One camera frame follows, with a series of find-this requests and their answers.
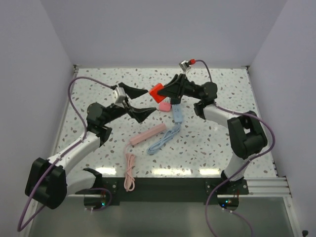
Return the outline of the red cube plug adapter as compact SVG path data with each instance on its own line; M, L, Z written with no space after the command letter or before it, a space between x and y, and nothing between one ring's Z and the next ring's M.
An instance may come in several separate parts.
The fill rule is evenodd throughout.
M163 84L161 83L158 83L156 84L150 91L149 91L149 94L152 96L152 98L159 104L160 102L162 102L166 96L162 96L162 95L159 95L158 92L161 90L161 89L164 89L164 86Z

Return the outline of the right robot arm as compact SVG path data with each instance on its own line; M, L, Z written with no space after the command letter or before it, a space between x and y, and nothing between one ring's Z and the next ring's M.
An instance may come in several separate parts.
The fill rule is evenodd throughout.
M197 85L189 81L185 74L176 74L170 83L157 84L150 95L155 100L168 97L180 101L183 96L198 99L194 103L195 114L228 129L233 155L222 171L220 189L231 194L237 189L237 181L244 178L250 159L267 146L268 140L255 112L231 112L219 107L215 102L217 91L217 84L213 82Z

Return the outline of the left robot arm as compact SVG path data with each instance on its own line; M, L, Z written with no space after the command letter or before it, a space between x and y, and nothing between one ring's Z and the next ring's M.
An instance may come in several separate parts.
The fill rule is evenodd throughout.
M156 110L154 107L138 109L129 103L130 99L148 93L146 89L133 88L122 82L111 89L113 103L107 107L97 102L88 106L83 134L75 142L47 159L38 158L33 162L25 188L28 197L56 209L68 194L66 178L70 171L109 139L112 128L106 126L108 123L124 115L142 123Z

